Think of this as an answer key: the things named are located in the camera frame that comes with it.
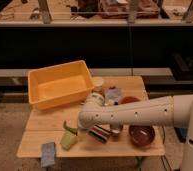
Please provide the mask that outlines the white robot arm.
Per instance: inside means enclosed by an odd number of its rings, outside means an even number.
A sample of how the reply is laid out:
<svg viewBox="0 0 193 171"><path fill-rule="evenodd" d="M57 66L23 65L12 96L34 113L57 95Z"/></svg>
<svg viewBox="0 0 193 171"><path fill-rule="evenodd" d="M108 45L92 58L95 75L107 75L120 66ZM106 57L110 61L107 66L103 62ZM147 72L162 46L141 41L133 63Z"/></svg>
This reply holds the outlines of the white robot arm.
<svg viewBox="0 0 193 171"><path fill-rule="evenodd" d="M103 96L90 94L78 115L78 127L94 125L140 125L186 127L180 171L193 171L193 94L154 98L115 106L103 106Z"/></svg>

